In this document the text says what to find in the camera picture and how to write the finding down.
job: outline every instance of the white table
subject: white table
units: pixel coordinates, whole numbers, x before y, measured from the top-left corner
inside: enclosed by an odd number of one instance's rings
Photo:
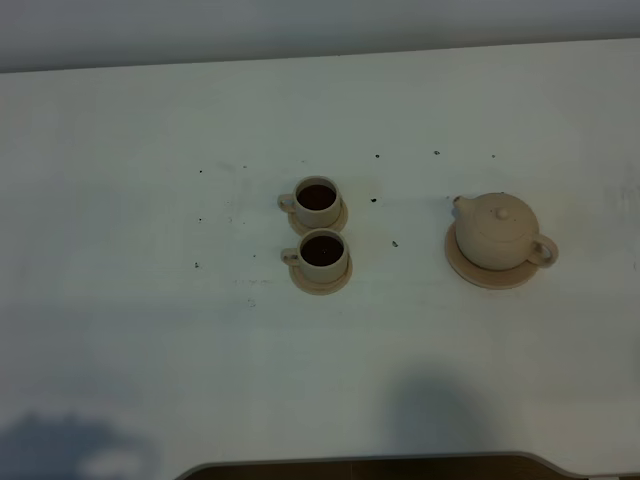
[[[328,297],[279,259],[312,174],[350,209]],[[491,191],[560,247],[516,290],[443,254],[453,196]],[[640,472],[638,40],[1,75],[0,228],[0,477]]]

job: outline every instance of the teapot lid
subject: teapot lid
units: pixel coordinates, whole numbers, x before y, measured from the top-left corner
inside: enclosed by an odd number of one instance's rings
[[[478,231],[491,240],[513,242],[540,229],[533,210],[513,195],[487,193],[473,201],[473,216]]]

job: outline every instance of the wall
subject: wall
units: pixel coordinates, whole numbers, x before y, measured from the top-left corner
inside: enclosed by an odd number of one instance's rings
[[[0,71],[634,36],[637,0],[8,0]]]

